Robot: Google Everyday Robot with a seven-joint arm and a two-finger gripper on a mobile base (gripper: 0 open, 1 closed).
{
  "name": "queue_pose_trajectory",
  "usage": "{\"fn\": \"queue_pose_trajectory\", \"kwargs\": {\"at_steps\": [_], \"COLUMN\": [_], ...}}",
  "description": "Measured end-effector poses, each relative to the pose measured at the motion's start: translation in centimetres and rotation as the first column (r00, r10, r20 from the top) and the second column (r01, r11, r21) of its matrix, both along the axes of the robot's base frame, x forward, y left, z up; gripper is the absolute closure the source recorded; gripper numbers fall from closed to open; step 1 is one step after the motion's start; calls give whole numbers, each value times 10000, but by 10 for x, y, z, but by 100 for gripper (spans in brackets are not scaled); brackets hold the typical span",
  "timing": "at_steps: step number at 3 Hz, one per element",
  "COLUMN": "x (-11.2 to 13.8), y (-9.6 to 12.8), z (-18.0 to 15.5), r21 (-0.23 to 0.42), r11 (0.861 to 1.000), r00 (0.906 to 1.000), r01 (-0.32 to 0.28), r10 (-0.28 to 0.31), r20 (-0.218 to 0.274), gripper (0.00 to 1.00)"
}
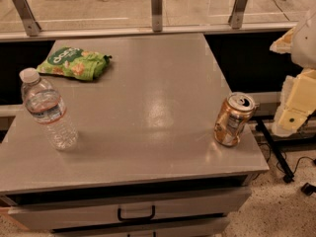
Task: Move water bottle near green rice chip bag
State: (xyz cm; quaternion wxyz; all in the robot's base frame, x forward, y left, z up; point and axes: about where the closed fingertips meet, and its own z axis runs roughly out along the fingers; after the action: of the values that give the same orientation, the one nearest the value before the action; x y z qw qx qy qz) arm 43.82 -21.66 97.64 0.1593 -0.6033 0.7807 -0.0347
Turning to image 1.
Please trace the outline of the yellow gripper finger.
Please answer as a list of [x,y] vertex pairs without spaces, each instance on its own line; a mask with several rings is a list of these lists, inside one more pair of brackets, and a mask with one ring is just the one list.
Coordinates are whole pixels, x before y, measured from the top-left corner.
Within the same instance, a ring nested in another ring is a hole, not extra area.
[[275,40],[270,46],[270,51],[285,54],[291,53],[291,43],[295,28],[288,30],[282,37]]
[[316,111],[316,70],[303,69],[296,77],[286,76],[276,109],[272,132],[279,137],[296,133]]

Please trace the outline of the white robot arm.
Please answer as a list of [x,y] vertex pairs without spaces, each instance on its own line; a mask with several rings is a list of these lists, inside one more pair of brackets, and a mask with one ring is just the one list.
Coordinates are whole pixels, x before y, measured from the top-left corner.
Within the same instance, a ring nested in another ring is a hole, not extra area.
[[315,10],[310,9],[295,27],[275,40],[270,51],[289,53],[291,61],[303,68],[297,76],[285,77],[272,126],[274,135],[289,137],[316,111]]

